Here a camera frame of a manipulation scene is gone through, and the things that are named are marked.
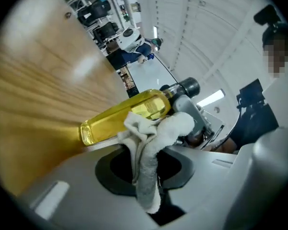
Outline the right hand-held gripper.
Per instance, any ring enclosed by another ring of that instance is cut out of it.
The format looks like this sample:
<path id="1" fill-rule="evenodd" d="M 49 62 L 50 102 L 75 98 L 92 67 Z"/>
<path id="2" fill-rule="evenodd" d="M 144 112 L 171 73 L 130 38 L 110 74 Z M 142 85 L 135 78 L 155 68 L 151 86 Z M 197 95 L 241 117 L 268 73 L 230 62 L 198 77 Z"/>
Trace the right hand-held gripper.
<path id="1" fill-rule="evenodd" d="M 217 140 L 224 128 L 223 122 L 216 116 L 205 111 L 203 107 L 195 105 L 188 96 L 174 96 L 170 100 L 174 115 L 178 118 L 179 133 L 187 139 L 204 139 L 197 147 L 203 150 Z"/>

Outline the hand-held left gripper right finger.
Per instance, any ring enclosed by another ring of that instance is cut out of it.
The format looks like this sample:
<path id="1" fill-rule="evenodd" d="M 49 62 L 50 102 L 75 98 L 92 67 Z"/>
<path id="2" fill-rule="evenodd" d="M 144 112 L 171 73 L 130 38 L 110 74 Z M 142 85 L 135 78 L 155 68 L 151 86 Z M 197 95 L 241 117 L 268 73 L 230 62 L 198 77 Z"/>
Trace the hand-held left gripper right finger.
<path id="1" fill-rule="evenodd" d="M 157 161 L 158 183 L 165 190 L 184 187 L 195 172 L 191 159 L 171 149 L 161 150 L 157 154 Z"/>

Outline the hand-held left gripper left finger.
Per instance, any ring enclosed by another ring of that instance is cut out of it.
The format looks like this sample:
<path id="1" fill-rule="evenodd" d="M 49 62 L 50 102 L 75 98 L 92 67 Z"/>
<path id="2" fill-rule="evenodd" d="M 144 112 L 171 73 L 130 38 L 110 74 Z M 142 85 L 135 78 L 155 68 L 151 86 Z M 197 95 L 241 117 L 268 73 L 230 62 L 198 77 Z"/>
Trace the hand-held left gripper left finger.
<path id="1" fill-rule="evenodd" d="M 95 174 L 102 186 L 115 195 L 135 196 L 132 184 L 132 165 L 127 148 L 117 149 L 102 157 L 96 164 Z"/>

